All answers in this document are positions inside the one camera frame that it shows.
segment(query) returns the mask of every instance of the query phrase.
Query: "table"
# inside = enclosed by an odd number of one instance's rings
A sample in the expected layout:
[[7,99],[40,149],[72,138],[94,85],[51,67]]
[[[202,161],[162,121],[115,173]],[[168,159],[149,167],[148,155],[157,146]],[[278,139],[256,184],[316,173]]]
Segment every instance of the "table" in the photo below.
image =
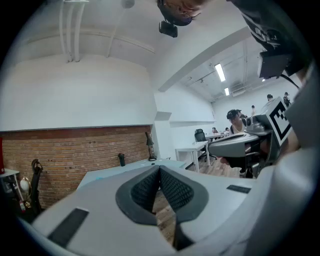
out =
[[159,165],[159,166],[163,165],[163,166],[170,166],[170,167],[176,167],[176,168],[183,168],[186,165],[186,162],[174,161],[174,160],[162,159],[162,158],[158,158],[155,161],[149,161],[148,159],[144,159],[144,160],[128,163],[125,166],[116,166],[116,167],[102,169],[102,170],[88,171],[83,177],[77,189],[83,187],[84,185],[90,182],[111,177],[114,175],[122,174],[125,172],[129,172],[141,167],[151,166],[152,164]]
[[222,137],[224,137],[224,136],[227,136],[227,134],[225,134],[225,133],[223,133],[223,134],[220,134],[220,132],[219,133],[209,133],[209,134],[206,134],[205,135],[205,138],[208,140],[208,139],[211,139],[211,141],[212,141],[212,139],[214,139],[214,138],[222,138]]
[[17,180],[17,175],[16,175],[16,174],[18,174],[18,173],[20,173],[18,170],[11,170],[11,169],[4,168],[4,173],[3,173],[3,174],[0,174],[0,179],[2,179],[2,178],[4,178],[4,177],[7,177],[7,176],[13,175],[14,180],[15,180],[15,182],[16,182],[16,186],[15,186],[14,188],[15,188],[15,189],[18,189],[20,198],[21,198],[21,200],[23,201],[24,198],[23,198],[23,196],[22,196],[22,194],[21,194],[21,191],[20,191],[20,188],[19,188],[19,184],[18,184],[18,180]]
[[198,162],[198,151],[205,147],[206,151],[206,163],[210,166],[210,158],[209,158],[209,151],[208,151],[208,141],[200,141],[194,142],[193,144],[185,145],[184,147],[179,147],[175,149],[176,159],[179,161],[179,152],[191,152],[191,157],[193,159],[193,164],[195,165],[195,170],[197,173],[200,172],[199,170],[199,162]]

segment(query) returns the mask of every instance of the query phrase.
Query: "black cable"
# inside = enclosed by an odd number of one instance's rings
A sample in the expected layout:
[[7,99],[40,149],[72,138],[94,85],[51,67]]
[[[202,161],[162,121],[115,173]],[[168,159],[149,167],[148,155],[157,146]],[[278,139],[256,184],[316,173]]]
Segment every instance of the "black cable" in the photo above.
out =
[[292,81],[289,77],[287,77],[285,74],[281,74],[280,77],[284,78],[285,80],[289,81],[290,83],[292,83],[295,87],[297,87],[297,89],[299,90],[300,87],[298,85],[295,84],[294,81]]

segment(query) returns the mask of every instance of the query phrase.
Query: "ceiling light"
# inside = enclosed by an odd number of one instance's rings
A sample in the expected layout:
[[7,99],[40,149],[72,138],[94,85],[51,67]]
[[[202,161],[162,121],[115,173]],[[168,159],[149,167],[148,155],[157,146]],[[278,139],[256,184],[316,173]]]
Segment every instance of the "ceiling light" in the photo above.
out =
[[229,88],[228,88],[228,87],[227,87],[227,88],[225,88],[225,89],[224,89],[224,91],[225,91],[225,95],[227,95],[227,96],[228,96],[228,95],[229,95]]
[[225,73],[224,73],[224,70],[222,69],[222,66],[220,63],[218,63],[217,65],[214,66],[216,71],[218,72],[218,75],[220,77],[220,80],[221,82],[225,81],[226,80],[226,77],[225,77]]

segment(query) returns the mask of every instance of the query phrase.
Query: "black lamp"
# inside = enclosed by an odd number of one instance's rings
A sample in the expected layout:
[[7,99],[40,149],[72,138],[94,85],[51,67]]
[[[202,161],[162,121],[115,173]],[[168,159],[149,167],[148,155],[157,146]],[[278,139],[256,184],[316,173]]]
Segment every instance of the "black lamp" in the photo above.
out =
[[145,136],[146,136],[146,145],[149,148],[149,161],[155,161],[157,160],[157,158],[155,156],[151,156],[151,152],[150,152],[150,146],[152,146],[154,144],[154,142],[152,141],[152,139],[149,137],[148,133],[145,132]]

